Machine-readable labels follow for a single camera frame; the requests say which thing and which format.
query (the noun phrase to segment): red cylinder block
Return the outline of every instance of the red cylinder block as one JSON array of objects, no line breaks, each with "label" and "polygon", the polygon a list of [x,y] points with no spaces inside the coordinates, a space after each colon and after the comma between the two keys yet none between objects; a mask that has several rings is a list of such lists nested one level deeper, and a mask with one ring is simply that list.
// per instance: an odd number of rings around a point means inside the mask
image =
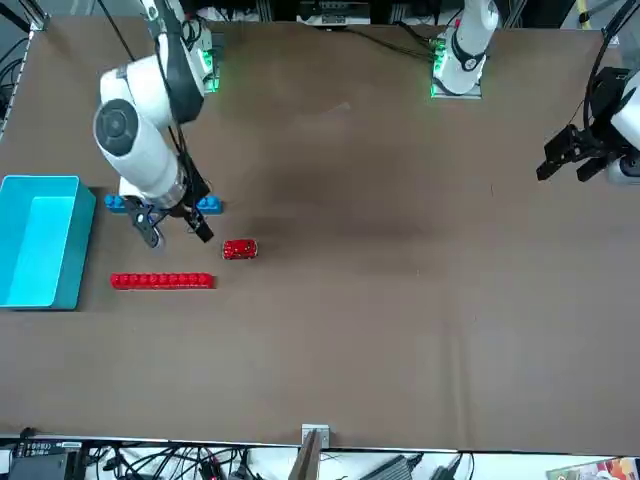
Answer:
[{"label": "red cylinder block", "polygon": [[113,273],[111,286],[116,290],[192,290],[215,288],[209,273]]}]

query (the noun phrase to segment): red lego block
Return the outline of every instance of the red lego block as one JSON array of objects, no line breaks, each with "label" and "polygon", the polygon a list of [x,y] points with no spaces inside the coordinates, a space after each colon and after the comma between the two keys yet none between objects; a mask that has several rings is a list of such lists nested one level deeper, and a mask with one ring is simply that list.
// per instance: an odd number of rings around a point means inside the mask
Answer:
[{"label": "red lego block", "polygon": [[239,240],[227,240],[222,248],[222,256],[225,260],[239,258],[256,258],[258,255],[258,242],[251,238]]},{"label": "red lego block", "polygon": [[114,273],[111,286],[116,290],[188,290],[215,288],[209,273]]}]

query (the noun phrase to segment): cyan plastic bin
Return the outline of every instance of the cyan plastic bin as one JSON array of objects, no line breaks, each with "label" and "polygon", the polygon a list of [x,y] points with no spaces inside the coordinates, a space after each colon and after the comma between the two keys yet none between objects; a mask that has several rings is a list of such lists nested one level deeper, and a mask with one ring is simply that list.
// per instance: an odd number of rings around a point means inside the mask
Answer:
[{"label": "cyan plastic bin", "polygon": [[0,308],[76,308],[95,205],[78,177],[4,178]]}]

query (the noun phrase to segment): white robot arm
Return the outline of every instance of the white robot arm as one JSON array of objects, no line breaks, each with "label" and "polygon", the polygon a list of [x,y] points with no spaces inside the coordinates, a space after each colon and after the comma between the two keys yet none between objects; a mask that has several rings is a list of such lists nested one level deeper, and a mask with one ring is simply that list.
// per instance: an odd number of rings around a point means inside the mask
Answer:
[{"label": "white robot arm", "polygon": [[433,81],[449,95],[470,92],[480,81],[486,51],[500,16],[493,0],[465,0],[458,28],[446,32],[446,49]]},{"label": "white robot arm", "polygon": [[[184,218],[206,242],[213,233],[196,205],[209,188],[187,152],[180,129],[202,108],[202,73],[182,40],[182,25],[167,0],[142,3],[156,53],[102,76],[102,105],[94,118],[94,136],[121,175],[119,193],[147,244],[162,244],[157,224],[166,215]],[[172,122],[178,129],[177,153],[159,132]]]},{"label": "white robot arm", "polygon": [[568,124],[547,142],[538,180],[547,180],[567,163],[583,162],[577,169],[581,182],[606,169],[613,183],[640,184],[640,73],[613,67],[598,71],[609,42],[636,11],[631,10],[636,1],[627,0],[604,29],[585,90],[584,128]]}]

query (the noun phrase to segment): blue lego brick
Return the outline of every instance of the blue lego brick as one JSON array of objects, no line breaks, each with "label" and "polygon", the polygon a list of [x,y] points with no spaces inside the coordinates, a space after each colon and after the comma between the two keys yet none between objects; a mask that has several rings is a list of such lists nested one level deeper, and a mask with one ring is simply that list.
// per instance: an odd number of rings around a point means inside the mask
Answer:
[{"label": "blue lego brick", "polygon": [[104,204],[112,213],[126,213],[124,201],[119,195],[105,195]]},{"label": "blue lego brick", "polygon": [[[112,213],[126,213],[124,200],[118,195],[105,195],[104,204]],[[198,202],[198,210],[204,215],[220,215],[222,202],[215,195],[208,195]]]},{"label": "blue lego brick", "polygon": [[222,202],[215,195],[207,195],[198,202],[198,210],[204,215],[220,215],[222,213]]}]

